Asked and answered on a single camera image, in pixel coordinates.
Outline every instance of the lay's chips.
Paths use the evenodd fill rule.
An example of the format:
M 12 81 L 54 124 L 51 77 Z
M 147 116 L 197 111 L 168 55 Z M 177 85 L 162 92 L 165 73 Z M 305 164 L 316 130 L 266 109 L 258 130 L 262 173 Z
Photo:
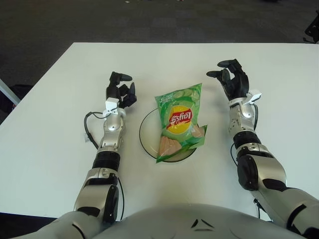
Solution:
M 197 126 L 201 84 L 156 96 L 162 133 L 157 162 L 204 144 L 207 126 Z

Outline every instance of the red and yellow logo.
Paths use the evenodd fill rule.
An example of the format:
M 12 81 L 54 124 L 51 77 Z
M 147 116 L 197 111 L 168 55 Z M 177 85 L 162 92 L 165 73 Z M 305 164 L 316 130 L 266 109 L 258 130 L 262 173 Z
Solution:
M 166 129 L 174 134 L 181 134 L 188 130 L 193 113 L 185 106 L 173 106 L 169 115 L 169 125 Z

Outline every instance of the black cable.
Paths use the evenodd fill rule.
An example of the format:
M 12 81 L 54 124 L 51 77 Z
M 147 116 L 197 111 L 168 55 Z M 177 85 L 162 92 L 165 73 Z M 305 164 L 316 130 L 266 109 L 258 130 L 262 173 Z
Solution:
M 255 198 L 253 203 L 256 205 L 257 209 L 258 209 L 258 219 L 260 219 L 260 208 L 261 208 L 261 205 L 260 203 L 258 202 L 258 200 Z
M 103 113 L 102 112 L 88 112 L 85 115 L 85 117 L 84 117 L 84 130 L 85 130 L 86 134 L 88 135 L 89 140 L 94 144 L 95 148 L 98 149 L 99 146 L 96 143 L 96 141 L 94 140 L 94 138 L 91 135 L 91 133 L 89 132 L 86 121 L 87 121 L 88 117 L 91 116 L 91 115 L 94 115 L 98 119 L 106 119 L 111 113 L 109 113 L 107 116 L 104 116 L 104 117 L 98 117 L 98 116 L 96 116 L 96 114 L 102 115 Z
M 237 166 L 237 163 L 236 163 L 236 161 L 235 161 L 235 159 L 234 159 L 233 152 L 232 152 L 232 149 L 233 149 L 233 146 L 234 146 L 234 145 L 235 145 L 235 144 L 232 144 L 231 147 L 230 147 L 230 155 L 231 155 L 231 158 L 233 159 L 234 163 L 235 163 L 236 166 Z
M 89 140 L 93 143 L 94 147 L 96 147 L 96 149 L 98 149 L 99 146 L 98 146 L 98 144 L 95 142 L 95 140 L 94 140 L 93 136 L 91 135 L 91 133 L 89 132 L 88 127 L 87 127 L 87 124 L 86 124 L 86 121 L 87 121 L 88 117 L 89 117 L 90 115 L 92 115 L 92 114 L 102 114 L 102 113 L 101 113 L 101 112 L 88 112 L 88 113 L 85 115 L 85 117 L 84 117 L 84 130 L 85 130 L 85 132 L 86 132 L 86 134 L 87 134 Z
M 124 214 L 124 192 L 123 192 L 123 187 L 122 187 L 122 183 L 121 183 L 121 181 L 120 181 L 120 179 L 118 178 L 118 180 L 119 180 L 119 183 L 120 183 L 120 186 L 121 186 L 121 191 L 122 191 L 122 199 L 123 199 L 123 207 L 122 207 L 122 215 L 121 215 L 121 219 L 120 219 L 120 221 L 123 219 L 123 214 Z
M 258 219 L 260 219 L 260 208 L 257 206 L 258 208 Z
M 257 122 L 258 122 L 258 106 L 256 104 L 254 104 L 255 107 L 255 123 L 254 123 L 254 130 L 257 127 Z

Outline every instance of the snack package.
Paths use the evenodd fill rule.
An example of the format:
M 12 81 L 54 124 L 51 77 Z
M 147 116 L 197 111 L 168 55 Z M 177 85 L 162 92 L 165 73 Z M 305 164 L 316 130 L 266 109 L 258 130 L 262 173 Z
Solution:
M 157 163 L 204 144 L 207 126 L 198 127 L 201 84 L 156 96 L 162 133 Z

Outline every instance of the gray floor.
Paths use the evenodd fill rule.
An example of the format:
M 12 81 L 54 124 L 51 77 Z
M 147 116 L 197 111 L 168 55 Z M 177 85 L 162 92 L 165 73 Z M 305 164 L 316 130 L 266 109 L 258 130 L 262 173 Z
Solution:
M 302 42 L 319 8 L 318 0 L 0 4 L 0 78 L 10 86 L 35 84 L 72 42 Z

